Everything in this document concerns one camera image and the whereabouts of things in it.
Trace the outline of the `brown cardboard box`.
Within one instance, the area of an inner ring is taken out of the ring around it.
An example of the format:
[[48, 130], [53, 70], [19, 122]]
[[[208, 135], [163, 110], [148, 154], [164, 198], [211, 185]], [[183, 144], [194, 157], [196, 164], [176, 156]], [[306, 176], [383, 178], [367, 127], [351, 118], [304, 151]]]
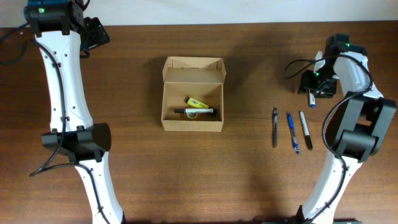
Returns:
[[[224, 81], [226, 68], [222, 58], [167, 57], [162, 70], [164, 90], [161, 123], [165, 131], [220, 132], [224, 125]], [[192, 97], [217, 114], [198, 114], [189, 119], [174, 109], [193, 108], [184, 102]]]

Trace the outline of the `white marker black cap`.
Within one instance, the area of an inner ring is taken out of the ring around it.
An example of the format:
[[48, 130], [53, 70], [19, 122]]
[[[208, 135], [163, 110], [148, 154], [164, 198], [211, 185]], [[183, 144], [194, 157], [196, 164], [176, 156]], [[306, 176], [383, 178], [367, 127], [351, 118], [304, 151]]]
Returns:
[[185, 108], [185, 109], [174, 109], [175, 113], [185, 113], [185, 114], [217, 114], [217, 110], [214, 108]]

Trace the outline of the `grey black permanent marker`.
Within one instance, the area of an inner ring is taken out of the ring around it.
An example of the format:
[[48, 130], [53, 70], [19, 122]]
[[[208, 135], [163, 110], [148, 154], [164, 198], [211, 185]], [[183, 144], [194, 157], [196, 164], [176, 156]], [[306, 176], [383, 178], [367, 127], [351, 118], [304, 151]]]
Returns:
[[307, 122], [305, 120], [304, 112], [303, 111], [299, 111], [299, 116], [300, 116], [300, 120], [301, 120], [301, 123], [302, 123], [302, 128], [303, 128], [303, 133], [304, 133], [304, 138], [305, 138], [306, 145], [307, 145], [309, 150], [312, 150], [313, 149], [313, 144], [312, 144], [312, 140], [311, 140], [310, 133], [309, 133], [309, 130], [308, 130]]

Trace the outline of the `yellow transparent tape roll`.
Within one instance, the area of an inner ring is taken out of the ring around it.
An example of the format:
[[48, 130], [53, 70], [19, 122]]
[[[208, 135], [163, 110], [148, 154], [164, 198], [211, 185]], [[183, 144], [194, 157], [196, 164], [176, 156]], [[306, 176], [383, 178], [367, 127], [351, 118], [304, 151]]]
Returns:
[[187, 113], [187, 117], [188, 117], [189, 119], [195, 119], [197, 116], [198, 116], [197, 113]]

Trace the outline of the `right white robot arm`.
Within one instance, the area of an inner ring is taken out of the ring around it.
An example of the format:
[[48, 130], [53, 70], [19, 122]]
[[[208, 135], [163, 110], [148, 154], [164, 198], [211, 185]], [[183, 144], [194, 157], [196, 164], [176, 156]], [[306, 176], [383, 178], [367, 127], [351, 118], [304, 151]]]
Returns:
[[397, 105], [376, 88], [368, 69], [367, 50], [351, 44], [346, 34], [329, 37], [325, 50], [307, 63], [299, 70], [299, 93], [331, 98], [340, 85], [344, 97], [323, 122], [326, 161], [310, 197], [299, 206], [294, 223], [333, 223], [349, 181], [379, 151]]

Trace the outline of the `white marker blue cap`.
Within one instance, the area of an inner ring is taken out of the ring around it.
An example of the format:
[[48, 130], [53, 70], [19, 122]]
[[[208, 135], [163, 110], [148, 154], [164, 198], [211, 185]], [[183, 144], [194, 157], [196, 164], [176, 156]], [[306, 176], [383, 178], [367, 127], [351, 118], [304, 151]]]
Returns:
[[309, 104], [309, 107], [311, 107], [311, 108], [316, 107], [315, 95], [311, 91], [308, 92], [308, 104]]

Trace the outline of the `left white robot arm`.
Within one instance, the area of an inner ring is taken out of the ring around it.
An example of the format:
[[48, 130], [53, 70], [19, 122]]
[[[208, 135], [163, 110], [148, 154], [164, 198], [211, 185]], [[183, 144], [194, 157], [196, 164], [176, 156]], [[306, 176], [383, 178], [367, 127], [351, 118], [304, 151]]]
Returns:
[[83, 89], [81, 58], [110, 41], [97, 17], [83, 15], [87, 7], [86, 1], [30, 0], [24, 8], [44, 61], [51, 105], [50, 131], [41, 140], [53, 154], [33, 174], [60, 168], [51, 164], [57, 155], [68, 157], [65, 167], [75, 168], [83, 181], [92, 222], [125, 223], [109, 171], [111, 131], [107, 123], [94, 123]]

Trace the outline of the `yellow highlighter marker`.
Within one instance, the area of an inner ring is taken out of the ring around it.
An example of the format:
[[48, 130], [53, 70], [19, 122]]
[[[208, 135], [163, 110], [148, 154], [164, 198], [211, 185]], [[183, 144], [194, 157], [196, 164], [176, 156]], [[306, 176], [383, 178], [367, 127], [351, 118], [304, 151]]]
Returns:
[[194, 108], [201, 108], [201, 109], [208, 109], [210, 106], [208, 106], [205, 103], [202, 103], [201, 101], [198, 101], [192, 97], [186, 97], [184, 99], [184, 102], [186, 102], [187, 105], [194, 107]]

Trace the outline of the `black ballpoint pen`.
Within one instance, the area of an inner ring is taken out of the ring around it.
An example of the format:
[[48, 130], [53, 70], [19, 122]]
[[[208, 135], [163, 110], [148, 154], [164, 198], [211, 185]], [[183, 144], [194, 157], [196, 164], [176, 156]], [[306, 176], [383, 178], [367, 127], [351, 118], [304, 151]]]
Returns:
[[272, 121], [273, 121], [273, 147], [277, 147], [277, 108], [274, 108], [272, 113]]

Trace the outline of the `blue ballpoint pen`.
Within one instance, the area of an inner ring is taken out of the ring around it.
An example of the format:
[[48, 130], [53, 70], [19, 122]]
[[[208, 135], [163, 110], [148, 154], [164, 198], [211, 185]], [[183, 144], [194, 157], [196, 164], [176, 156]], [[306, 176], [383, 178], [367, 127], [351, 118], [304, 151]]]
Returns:
[[300, 154], [300, 148], [299, 148], [299, 144], [297, 142], [297, 137], [295, 134], [295, 126], [294, 126], [294, 122], [292, 119], [292, 115], [290, 113], [287, 113], [287, 121], [288, 121], [289, 129], [290, 129], [290, 133], [291, 133], [291, 137], [292, 137], [292, 147], [296, 154]]

